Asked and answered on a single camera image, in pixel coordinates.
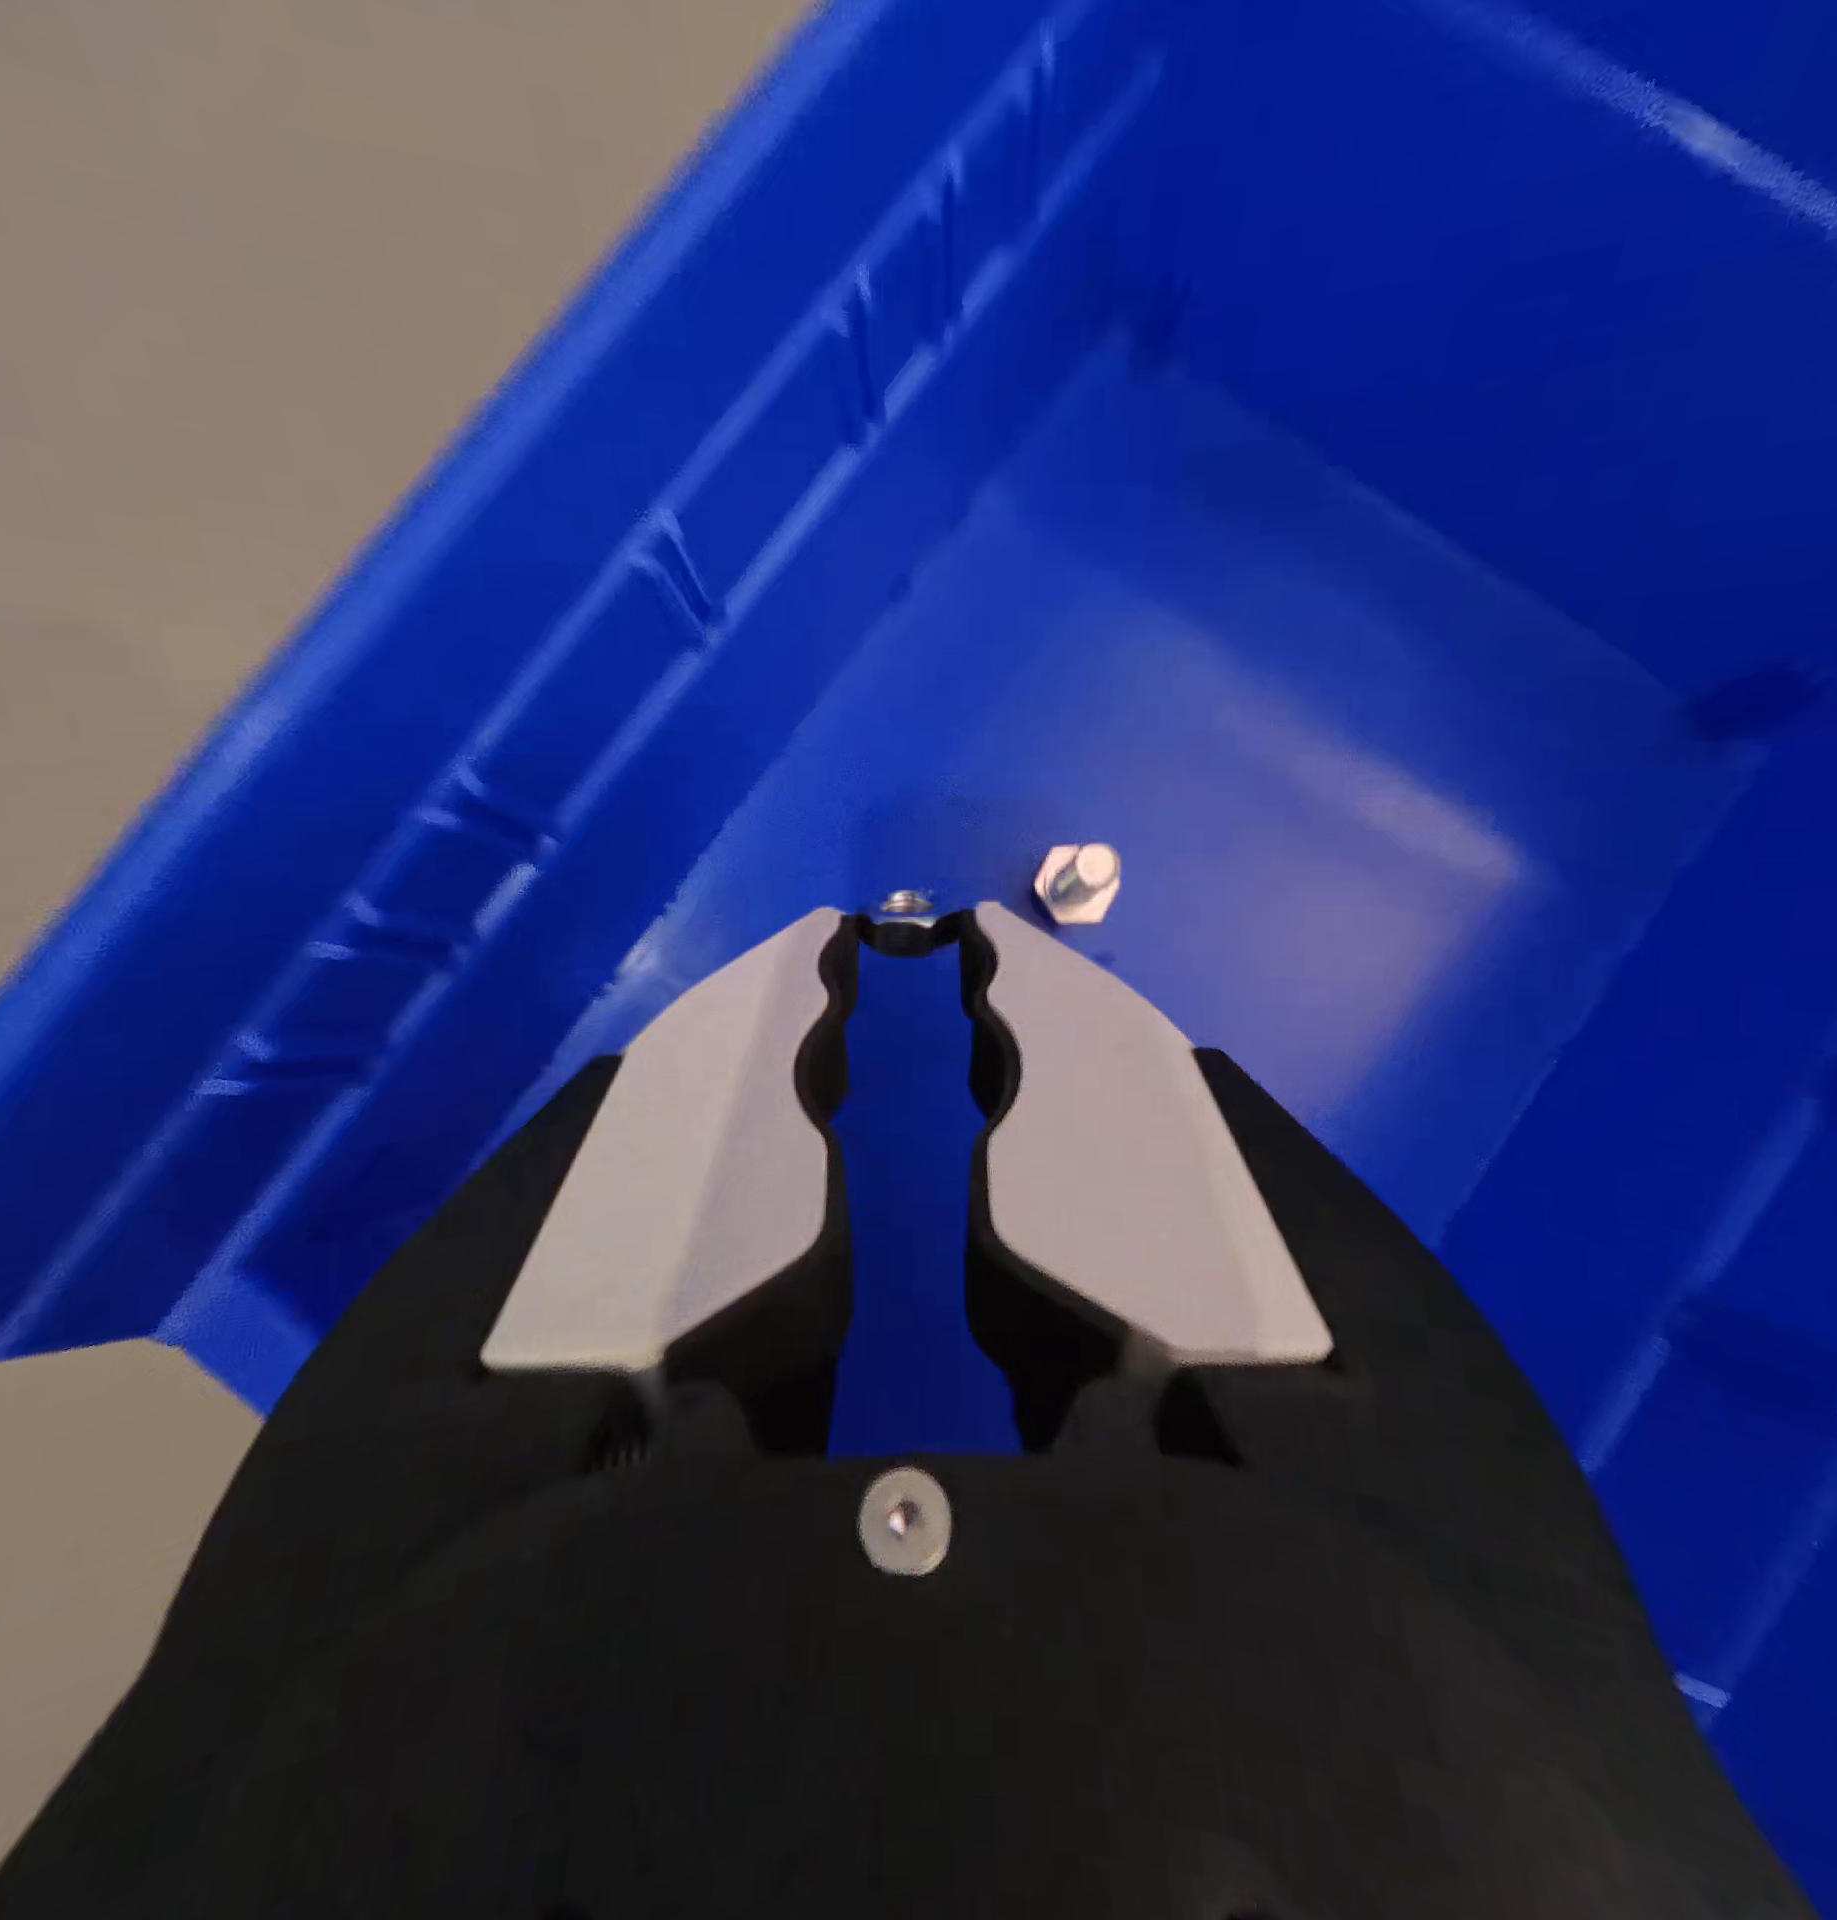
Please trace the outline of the blue plastic bin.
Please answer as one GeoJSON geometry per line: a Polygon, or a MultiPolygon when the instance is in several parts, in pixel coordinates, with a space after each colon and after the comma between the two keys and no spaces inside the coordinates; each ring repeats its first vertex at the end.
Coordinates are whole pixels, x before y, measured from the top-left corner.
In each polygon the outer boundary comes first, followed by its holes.
{"type": "Polygon", "coordinates": [[[832,4],[0,986],[0,1361],[269,1412],[694,979],[1093,837],[1837,1916],[1837,4],[832,4]]]}

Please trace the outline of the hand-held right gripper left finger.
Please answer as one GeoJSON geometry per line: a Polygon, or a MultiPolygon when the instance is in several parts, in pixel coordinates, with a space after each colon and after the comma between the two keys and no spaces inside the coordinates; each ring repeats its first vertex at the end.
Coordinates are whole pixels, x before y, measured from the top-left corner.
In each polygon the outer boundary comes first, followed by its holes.
{"type": "Polygon", "coordinates": [[[836,1115],[859,920],[817,907],[691,986],[617,1058],[481,1361],[730,1395],[821,1455],[855,1306],[836,1115]]]}

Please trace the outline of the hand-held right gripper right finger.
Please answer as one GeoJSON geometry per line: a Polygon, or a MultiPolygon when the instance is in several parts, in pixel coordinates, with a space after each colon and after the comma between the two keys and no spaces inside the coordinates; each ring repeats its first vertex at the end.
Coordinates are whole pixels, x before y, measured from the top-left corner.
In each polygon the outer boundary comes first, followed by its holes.
{"type": "Polygon", "coordinates": [[[972,1024],[965,1302],[1021,1442],[1099,1381],[1335,1355],[1195,1043],[1118,973],[982,901],[959,924],[972,1024]]]}

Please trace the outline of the metal hex bolt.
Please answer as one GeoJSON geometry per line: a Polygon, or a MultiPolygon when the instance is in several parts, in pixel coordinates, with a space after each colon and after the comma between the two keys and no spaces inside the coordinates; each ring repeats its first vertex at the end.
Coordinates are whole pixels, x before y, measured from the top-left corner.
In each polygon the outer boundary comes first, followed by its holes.
{"type": "Polygon", "coordinates": [[[1040,915],[1057,928],[1103,924],[1123,888],[1123,854],[1110,843],[1055,845],[1033,882],[1040,915]]]}

